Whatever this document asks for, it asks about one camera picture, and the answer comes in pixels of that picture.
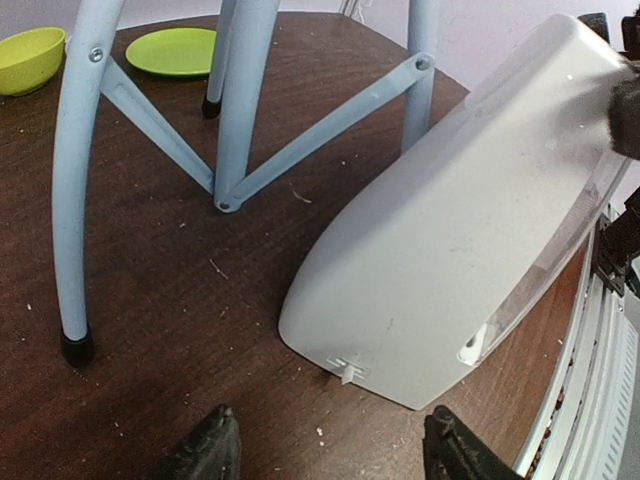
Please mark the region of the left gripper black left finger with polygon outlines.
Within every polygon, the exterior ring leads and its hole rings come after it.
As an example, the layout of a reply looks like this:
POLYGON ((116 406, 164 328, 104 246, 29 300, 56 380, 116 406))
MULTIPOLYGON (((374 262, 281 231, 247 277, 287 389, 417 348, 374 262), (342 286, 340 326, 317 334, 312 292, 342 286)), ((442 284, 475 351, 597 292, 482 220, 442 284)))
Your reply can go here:
POLYGON ((239 479, 241 434, 231 407, 212 410, 152 471, 153 479, 239 479))

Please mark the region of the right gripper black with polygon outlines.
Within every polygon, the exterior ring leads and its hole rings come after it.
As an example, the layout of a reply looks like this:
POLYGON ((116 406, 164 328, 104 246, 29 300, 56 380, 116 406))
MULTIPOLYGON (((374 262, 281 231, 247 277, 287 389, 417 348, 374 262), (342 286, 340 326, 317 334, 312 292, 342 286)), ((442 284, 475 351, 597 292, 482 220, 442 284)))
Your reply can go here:
MULTIPOLYGON (((624 57, 633 78, 611 89, 607 108, 610 144, 616 153, 638 161, 639 153, 639 14, 621 21, 624 57)), ((630 291, 639 293, 639 276, 632 261, 639 257, 639 192, 625 201, 625 211, 601 233, 599 261, 603 274, 624 280, 630 291)))

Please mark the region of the white perforated music stand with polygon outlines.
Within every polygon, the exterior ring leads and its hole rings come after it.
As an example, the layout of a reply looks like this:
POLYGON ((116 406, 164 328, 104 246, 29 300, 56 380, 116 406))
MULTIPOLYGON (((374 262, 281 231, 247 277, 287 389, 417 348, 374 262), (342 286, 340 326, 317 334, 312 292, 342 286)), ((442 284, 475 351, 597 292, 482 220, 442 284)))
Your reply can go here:
POLYGON ((80 4, 66 51, 56 118, 51 204, 55 281, 61 352, 75 368, 88 365, 94 357, 86 311, 84 234, 90 150, 101 98, 108 99, 208 192, 224 213, 238 210, 313 152, 397 97, 405 100, 403 149, 425 135, 431 110, 439 5, 413 1, 407 59, 250 170, 254 124, 279 5, 226 1, 218 18, 202 104, 203 114, 219 122, 216 163, 209 166, 113 59, 122 7, 119 0, 80 4))

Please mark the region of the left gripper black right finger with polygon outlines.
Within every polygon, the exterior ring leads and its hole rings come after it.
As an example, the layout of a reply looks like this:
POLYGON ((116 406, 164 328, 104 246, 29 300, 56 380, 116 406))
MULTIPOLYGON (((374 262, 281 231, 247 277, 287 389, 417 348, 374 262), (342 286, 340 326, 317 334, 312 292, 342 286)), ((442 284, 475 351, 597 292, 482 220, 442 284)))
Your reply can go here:
POLYGON ((424 421, 423 463, 427 479, 521 480, 448 407, 438 405, 424 421))

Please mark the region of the grey metronome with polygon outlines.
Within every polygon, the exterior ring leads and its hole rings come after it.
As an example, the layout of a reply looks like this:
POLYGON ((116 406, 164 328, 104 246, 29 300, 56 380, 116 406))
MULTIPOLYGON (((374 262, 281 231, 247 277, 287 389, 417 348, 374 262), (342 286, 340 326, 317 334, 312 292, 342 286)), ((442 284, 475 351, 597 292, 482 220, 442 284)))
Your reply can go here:
POLYGON ((278 322, 310 362, 419 410, 507 337, 581 247, 629 161, 607 106, 625 59, 555 15, 362 190, 278 322))

